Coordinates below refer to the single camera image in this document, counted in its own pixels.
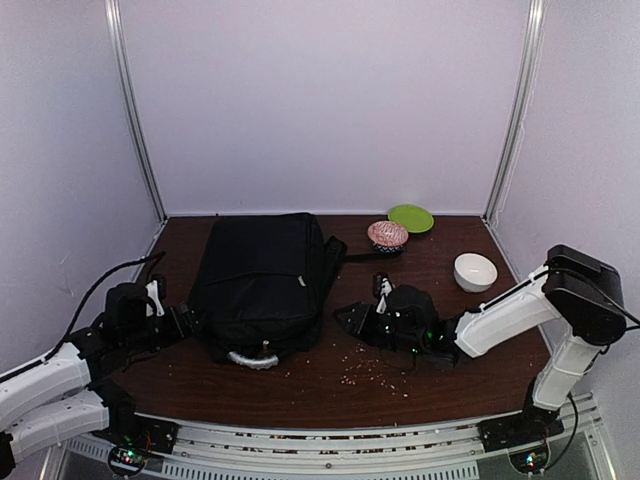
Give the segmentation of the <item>black student backpack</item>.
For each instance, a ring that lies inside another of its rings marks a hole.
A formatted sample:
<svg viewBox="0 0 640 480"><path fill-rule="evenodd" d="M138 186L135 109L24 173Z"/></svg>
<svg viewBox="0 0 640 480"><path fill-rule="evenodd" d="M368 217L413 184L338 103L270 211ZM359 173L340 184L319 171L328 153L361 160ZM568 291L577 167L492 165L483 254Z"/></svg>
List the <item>black student backpack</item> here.
<svg viewBox="0 0 640 480"><path fill-rule="evenodd" d="M351 255L345 242L324 236L310 213L221 218L210 230L188 298L196 336L216 364L272 368L317 344L343 264L402 251Z"/></svg>

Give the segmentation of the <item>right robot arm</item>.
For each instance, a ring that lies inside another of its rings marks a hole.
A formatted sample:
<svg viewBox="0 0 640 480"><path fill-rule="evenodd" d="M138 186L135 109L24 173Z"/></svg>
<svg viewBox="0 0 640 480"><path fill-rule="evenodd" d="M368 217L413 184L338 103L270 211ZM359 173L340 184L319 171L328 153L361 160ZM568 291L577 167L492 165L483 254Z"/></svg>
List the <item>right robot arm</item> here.
<svg viewBox="0 0 640 480"><path fill-rule="evenodd" d="M427 292L394 286L385 274L376 276L374 296L374 304L335 310L338 325L367 345L423 356L441 369L548 321L565 321L568 331L531 381L528 407L513 419L513 433L526 442L550 426L550 412L560 409L598 353L624 336L632 318L619 272L563 244L549 249L545 263L525 280L449 320L440 318Z"/></svg>

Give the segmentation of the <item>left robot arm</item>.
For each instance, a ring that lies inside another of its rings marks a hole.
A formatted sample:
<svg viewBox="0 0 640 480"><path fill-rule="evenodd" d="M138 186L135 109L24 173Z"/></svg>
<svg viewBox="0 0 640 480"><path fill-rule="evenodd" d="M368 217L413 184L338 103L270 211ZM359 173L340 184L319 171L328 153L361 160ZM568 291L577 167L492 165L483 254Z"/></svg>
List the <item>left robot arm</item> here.
<svg viewBox="0 0 640 480"><path fill-rule="evenodd" d="M1 475L48 446L88 432L127 449L150 446L135 402L110 380L134 356L158 353L191 337L199 322L184 304L165 307L156 280L108 290L103 312L88 327L30 364L1 377Z"/></svg>

